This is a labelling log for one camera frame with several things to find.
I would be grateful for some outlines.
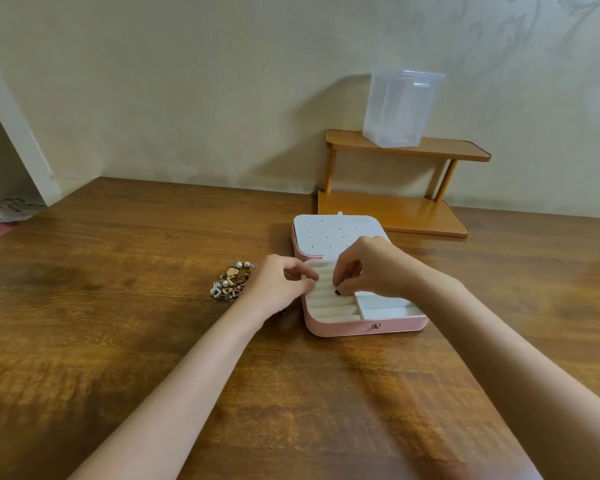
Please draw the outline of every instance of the newspaper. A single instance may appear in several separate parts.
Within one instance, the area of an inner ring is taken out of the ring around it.
[[[41,201],[6,198],[0,202],[0,223],[26,221],[42,209],[46,209],[46,206]]]

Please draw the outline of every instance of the jewelry box lid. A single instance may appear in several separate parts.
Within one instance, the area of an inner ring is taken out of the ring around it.
[[[389,239],[380,222],[370,216],[301,214],[294,219],[297,248],[307,256],[336,260],[363,235]]]

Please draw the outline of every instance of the two-tier wooden stand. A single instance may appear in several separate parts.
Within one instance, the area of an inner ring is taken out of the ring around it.
[[[448,204],[442,201],[442,197],[458,161],[491,160],[491,155],[478,145],[458,139],[422,138],[419,146],[411,148],[380,148],[359,131],[328,130],[327,146],[330,148],[327,183],[324,191],[318,192],[318,214],[337,214],[341,211],[348,215],[371,216],[378,219],[386,231],[451,237],[466,237],[469,234],[469,230]],[[442,158],[449,160],[449,165],[433,199],[331,192],[338,150]]]

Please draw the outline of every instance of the hand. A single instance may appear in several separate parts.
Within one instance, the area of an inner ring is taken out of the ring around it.
[[[412,299],[423,279],[435,274],[446,276],[402,252],[384,237],[362,236],[338,257],[333,285],[343,295],[371,291]]]
[[[237,303],[248,302],[267,319],[313,290],[318,279],[318,273],[300,259],[271,254],[255,267]]]

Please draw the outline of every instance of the shelf top tier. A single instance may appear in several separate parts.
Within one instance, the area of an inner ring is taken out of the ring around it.
[[[432,157],[474,162],[491,160],[491,155],[480,146],[462,139],[422,138],[419,146],[380,148],[362,136],[360,131],[327,130],[327,145],[336,150],[391,153],[408,157]]]

